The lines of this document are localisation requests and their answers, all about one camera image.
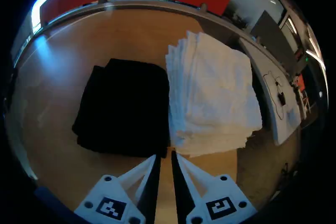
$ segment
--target ceiling light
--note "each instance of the ceiling light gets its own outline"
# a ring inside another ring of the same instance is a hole
[[[289,23],[291,24],[291,27],[293,28],[295,34],[297,34],[297,29],[295,29],[295,26],[294,26],[293,21],[292,21],[290,18],[288,18],[288,21],[289,21]]]
[[[316,59],[325,70],[326,66],[324,65],[324,62],[315,53],[310,50],[306,50],[306,53]]]

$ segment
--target white table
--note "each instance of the white table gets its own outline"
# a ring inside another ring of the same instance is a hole
[[[280,145],[301,123],[300,110],[294,90],[284,73],[263,52],[244,38],[240,38],[239,43],[250,58],[253,69],[261,82],[270,111],[273,138],[275,144]],[[274,79],[281,86],[277,87]],[[280,104],[278,91],[284,93],[285,106]]]

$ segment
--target screw hole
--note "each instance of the screw hole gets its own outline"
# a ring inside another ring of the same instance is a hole
[[[93,204],[92,204],[90,201],[85,202],[85,203],[84,203],[84,206],[85,206],[86,208],[93,208]]]
[[[244,208],[245,206],[247,206],[247,203],[245,201],[241,201],[241,202],[239,202],[238,206],[240,208]]]
[[[140,219],[137,217],[131,217],[129,218],[129,224],[140,224]]]
[[[192,218],[192,224],[201,224],[203,219],[201,217],[194,217]]]

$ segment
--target cable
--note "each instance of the cable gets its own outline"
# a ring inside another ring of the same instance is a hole
[[[273,101],[273,103],[274,103],[274,105],[275,105],[275,107],[276,107],[276,113],[277,113],[279,119],[280,119],[280,120],[283,120],[283,118],[284,118],[284,107],[283,107],[283,106],[281,107],[281,109],[282,109],[282,117],[281,117],[281,116],[279,115],[279,112],[278,112],[278,107],[277,107],[277,105],[276,105],[276,103],[275,103],[275,101],[274,101],[274,99],[273,99],[273,97],[272,97],[272,93],[270,92],[270,87],[268,86],[267,81],[266,81],[266,79],[265,79],[265,76],[266,76],[266,75],[269,75],[269,74],[273,77],[273,79],[274,79],[274,81],[275,81],[275,83],[276,83],[278,94],[280,94],[280,93],[279,93],[279,86],[282,87],[282,85],[281,85],[279,82],[277,82],[276,79],[277,79],[277,78],[280,78],[280,76],[274,78],[274,76],[273,76],[273,74],[272,74],[272,71],[268,71],[268,73],[264,74],[264,75],[262,76],[262,78],[264,79],[264,81],[265,81],[265,83],[266,83],[267,89],[268,89],[268,91],[269,91],[269,93],[270,93],[270,98],[272,99],[272,101]]]

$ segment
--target white towel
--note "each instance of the white towel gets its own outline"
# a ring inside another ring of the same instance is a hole
[[[191,156],[245,146],[262,127],[249,58],[204,33],[187,32],[166,55],[172,146]]]

